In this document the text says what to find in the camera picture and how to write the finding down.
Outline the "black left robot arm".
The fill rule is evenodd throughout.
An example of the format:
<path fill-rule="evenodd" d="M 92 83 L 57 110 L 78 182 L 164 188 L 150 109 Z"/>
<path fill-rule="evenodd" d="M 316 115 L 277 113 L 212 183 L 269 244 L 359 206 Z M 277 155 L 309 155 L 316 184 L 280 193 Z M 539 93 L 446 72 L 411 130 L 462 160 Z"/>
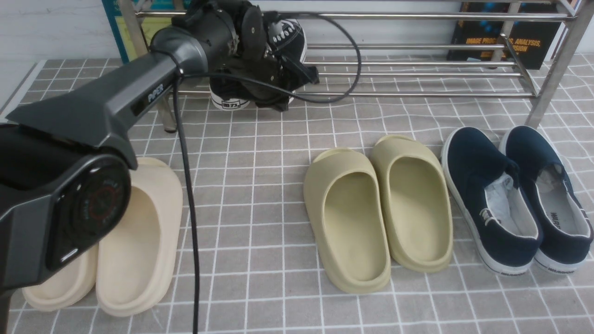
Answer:
<path fill-rule="evenodd" d="M 279 111 L 318 70 L 281 46 L 288 14 L 247 0 L 193 0 L 137 59 L 1 126 L 1 332 L 13 292 L 47 281 L 120 221 L 138 167 L 128 131 L 182 82 L 225 78 Z"/>

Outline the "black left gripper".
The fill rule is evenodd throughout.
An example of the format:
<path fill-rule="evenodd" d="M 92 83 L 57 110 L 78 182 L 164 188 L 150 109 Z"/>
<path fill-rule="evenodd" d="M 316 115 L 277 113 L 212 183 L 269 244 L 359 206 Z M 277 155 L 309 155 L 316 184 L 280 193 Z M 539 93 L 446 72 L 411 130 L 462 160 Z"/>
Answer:
<path fill-rule="evenodd" d="M 280 15 L 278 13 L 263 13 L 258 6 L 251 4 L 247 0 L 219 0 L 217 4 L 221 9 L 231 15 L 239 36 L 239 46 L 236 55 L 229 59 L 219 72 L 251 78 L 270 84 L 269 79 L 265 79 L 265 74 L 267 74 L 265 69 L 267 33 L 264 28 L 264 18 L 265 15 L 279 17 Z M 320 81 L 318 69 L 315 66 L 307 67 L 314 71 L 314 78 L 312 82 L 305 85 L 318 84 Z M 220 79 L 238 82 L 229 78 Z M 268 89 L 249 82 L 239 83 L 244 86 L 245 90 L 240 97 L 249 100 L 251 103 L 255 103 L 260 108 L 270 108 L 278 112 L 284 112 L 288 110 L 289 103 L 293 101 L 292 96 L 284 95 L 275 89 Z"/>

